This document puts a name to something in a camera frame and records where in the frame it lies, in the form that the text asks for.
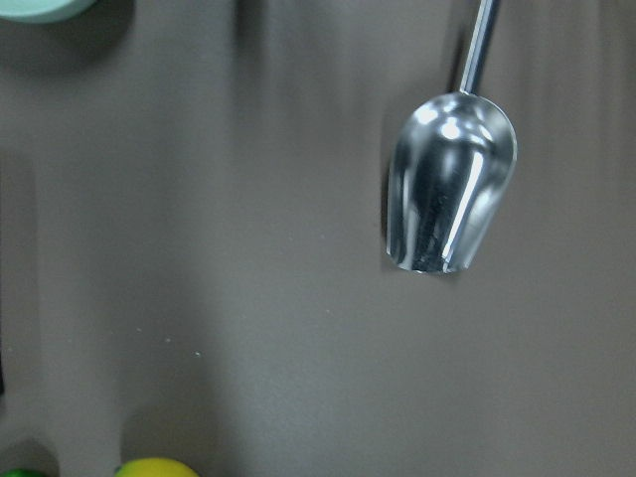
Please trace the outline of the metal ice scoop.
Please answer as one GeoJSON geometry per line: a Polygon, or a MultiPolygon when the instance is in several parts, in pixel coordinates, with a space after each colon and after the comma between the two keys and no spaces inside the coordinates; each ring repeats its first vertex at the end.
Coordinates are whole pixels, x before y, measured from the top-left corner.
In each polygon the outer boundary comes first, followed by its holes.
{"type": "Polygon", "coordinates": [[[400,131],[387,190],[387,253],[403,270],[467,269],[514,173],[514,126],[479,94],[499,4],[477,1],[448,92],[419,106],[400,131]]]}

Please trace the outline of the yellow lemon outer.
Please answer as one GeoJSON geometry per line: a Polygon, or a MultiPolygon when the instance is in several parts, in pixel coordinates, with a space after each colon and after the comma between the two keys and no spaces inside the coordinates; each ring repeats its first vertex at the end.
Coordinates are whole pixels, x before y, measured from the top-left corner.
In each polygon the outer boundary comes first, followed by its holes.
{"type": "Polygon", "coordinates": [[[122,463],[114,477],[199,477],[187,464],[166,457],[145,457],[122,463]]]}

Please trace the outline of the mint green bowl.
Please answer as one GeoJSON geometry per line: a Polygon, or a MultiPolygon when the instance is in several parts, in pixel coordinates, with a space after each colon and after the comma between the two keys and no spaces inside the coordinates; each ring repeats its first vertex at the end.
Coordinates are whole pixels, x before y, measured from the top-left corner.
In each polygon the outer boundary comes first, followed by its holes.
{"type": "Polygon", "coordinates": [[[50,24],[73,18],[95,0],[1,0],[1,19],[24,24],[50,24]]]}

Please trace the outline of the green lime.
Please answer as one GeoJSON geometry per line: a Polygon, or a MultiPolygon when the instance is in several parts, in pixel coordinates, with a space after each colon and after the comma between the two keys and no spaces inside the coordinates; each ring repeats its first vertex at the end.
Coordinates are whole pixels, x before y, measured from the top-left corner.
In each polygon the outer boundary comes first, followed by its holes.
{"type": "Polygon", "coordinates": [[[33,469],[14,468],[1,472],[0,477],[47,477],[47,474],[33,469]]]}

